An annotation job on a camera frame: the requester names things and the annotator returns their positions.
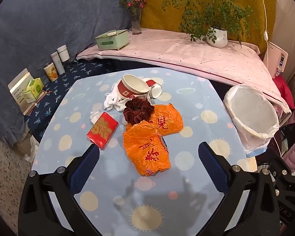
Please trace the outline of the red gold packet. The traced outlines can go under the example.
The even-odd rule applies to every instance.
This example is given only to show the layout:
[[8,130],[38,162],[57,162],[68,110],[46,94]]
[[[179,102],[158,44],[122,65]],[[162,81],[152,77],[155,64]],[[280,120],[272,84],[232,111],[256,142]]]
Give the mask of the red gold packet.
[[87,138],[100,149],[104,149],[117,126],[118,122],[107,112],[103,112],[87,133]]

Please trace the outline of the white tissue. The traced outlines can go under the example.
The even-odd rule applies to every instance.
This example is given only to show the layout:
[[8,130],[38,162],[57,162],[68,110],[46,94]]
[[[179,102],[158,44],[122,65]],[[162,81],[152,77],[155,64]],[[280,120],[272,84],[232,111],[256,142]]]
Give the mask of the white tissue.
[[101,115],[102,115],[102,112],[91,111],[90,112],[90,121],[92,122],[92,124],[95,124]]

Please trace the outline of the orange plastic bag front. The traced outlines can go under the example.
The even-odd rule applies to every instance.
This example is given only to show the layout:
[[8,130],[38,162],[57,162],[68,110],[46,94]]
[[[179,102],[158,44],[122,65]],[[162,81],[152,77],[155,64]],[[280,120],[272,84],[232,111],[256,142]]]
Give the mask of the orange plastic bag front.
[[163,137],[150,124],[141,122],[126,129],[123,142],[124,150],[139,175],[152,176],[171,168]]

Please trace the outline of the orange plastic bag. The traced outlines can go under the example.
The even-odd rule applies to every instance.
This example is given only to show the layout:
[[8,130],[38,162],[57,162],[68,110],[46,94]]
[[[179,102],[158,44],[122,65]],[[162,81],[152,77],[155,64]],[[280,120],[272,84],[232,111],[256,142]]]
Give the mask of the orange plastic bag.
[[139,175],[152,176],[171,168],[163,137],[150,124],[141,122],[126,129],[123,142],[124,150]]
[[148,122],[143,120],[142,122],[153,126],[162,136],[179,133],[184,128],[181,114],[171,103],[156,104],[153,106],[154,112],[150,120]]

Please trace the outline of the dark red velvet scrunchie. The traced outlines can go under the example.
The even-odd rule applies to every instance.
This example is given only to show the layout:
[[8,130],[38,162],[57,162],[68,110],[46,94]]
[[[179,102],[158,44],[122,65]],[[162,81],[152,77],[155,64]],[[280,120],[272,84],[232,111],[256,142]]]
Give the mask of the dark red velvet scrunchie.
[[123,115],[128,124],[134,125],[143,120],[148,122],[153,112],[154,106],[147,100],[147,98],[135,97],[126,102]]

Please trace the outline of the red white paper bowl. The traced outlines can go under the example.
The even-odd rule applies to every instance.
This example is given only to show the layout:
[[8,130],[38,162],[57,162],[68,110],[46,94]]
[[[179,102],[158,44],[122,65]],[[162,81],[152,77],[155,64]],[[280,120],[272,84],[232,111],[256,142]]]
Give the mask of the red white paper bowl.
[[130,98],[132,95],[147,93],[150,88],[141,78],[126,74],[118,83],[117,90],[122,98]]

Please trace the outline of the red white paper cup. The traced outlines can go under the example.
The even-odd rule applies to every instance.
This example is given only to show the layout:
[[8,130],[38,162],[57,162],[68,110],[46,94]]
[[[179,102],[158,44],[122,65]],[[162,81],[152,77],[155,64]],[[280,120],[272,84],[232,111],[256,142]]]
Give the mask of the red white paper cup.
[[156,99],[162,94],[163,80],[161,78],[143,78],[143,81],[150,88],[148,94],[151,98]]

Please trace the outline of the red cushion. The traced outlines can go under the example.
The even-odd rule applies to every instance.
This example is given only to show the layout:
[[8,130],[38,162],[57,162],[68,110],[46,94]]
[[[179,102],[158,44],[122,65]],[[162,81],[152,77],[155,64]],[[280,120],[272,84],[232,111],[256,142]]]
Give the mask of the red cushion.
[[286,81],[284,80],[283,76],[275,76],[272,79],[277,86],[282,98],[287,102],[289,108],[291,110],[295,110],[295,103],[294,103],[294,98],[291,93],[290,88],[288,87]]

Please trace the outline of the green yellow small box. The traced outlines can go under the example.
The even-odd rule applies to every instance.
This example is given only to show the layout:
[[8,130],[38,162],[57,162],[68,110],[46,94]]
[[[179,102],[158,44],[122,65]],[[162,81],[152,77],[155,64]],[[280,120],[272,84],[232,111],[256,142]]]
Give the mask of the green yellow small box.
[[32,79],[23,92],[23,98],[27,103],[32,103],[38,99],[42,89],[43,83],[41,78]]

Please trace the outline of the white cardboard box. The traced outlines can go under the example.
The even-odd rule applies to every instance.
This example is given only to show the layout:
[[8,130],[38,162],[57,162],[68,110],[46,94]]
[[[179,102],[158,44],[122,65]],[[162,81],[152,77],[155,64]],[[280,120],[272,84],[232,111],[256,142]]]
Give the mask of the white cardboard box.
[[19,108],[24,115],[28,115],[33,110],[34,106],[38,104],[38,101],[46,95],[46,92],[42,90],[36,101],[32,103],[26,102],[23,98],[23,92],[32,79],[35,78],[33,78],[28,69],[25,68],[8,84],[10,94],[19,105]]

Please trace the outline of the pink water dispenser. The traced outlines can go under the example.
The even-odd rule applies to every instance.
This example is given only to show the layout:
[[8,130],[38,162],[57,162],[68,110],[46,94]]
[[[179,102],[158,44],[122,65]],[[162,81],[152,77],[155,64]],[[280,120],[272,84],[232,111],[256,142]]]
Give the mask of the pink water dispenser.
[[287,59],[288,53],[286,51],[270,41],[267,43],[267,50],[263,62],[272,78],[275,78],[284,72]]

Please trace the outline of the pink bedding mat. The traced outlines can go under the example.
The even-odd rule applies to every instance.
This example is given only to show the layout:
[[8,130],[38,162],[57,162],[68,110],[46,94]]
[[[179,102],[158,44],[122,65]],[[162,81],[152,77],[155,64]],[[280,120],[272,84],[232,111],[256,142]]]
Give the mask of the pink bedding mat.
[[129,43],[120,50],[100,51],[97,46],[79,53],[76,59],[116,59],[137,61],[194,74],[228,85],[246,84],[263,92],[272,103],[290,109],[260,58],[254,44],[229,41],[224,48],[204,41],[191,42],[180,32],[143,29],[129,35]]

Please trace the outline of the white tall tube bottle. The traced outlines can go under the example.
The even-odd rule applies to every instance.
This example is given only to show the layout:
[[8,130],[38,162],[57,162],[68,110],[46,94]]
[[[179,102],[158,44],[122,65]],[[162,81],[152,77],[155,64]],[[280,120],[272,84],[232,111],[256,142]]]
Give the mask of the white tall tube bottle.
[[50,57],[52,58],[53,64],[58,72],[59,75],[62,75],[65,73],[64,67],[62,65],[60,56],[58,55],[58,52],[54,52],[50,55]]

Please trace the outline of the mustard yellow blanket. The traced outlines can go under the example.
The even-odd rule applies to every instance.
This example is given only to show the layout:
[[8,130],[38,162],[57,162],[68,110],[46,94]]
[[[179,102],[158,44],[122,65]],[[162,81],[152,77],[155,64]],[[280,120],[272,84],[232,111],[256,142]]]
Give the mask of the mustard yellow blanket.
[[[168,30],[180,32],[183,9],[169,7],[161,8],[164,0],[146,0],[147,5],[143,9],[141,26],[148,29]],[[258,46],[264,53],[267,48],[264,40],[264,32],[271,37],[276,19],[276,0],[238,0],[240,5],[249,5],[253,9],[250,19],[250,37],[243,38],[242,42]]]

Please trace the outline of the glass vase with red flowers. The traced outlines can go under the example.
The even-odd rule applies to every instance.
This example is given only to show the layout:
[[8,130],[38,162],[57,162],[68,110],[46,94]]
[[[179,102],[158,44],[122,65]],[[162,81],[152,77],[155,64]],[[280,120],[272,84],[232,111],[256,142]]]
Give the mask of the glass vase with red flowers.
[[139,35],[142,33],[141,14],[142,9],[146,4],[147,2],[145,0],[119,0],[119,5],[122,8],[127,9],[130,13],[133,35]]

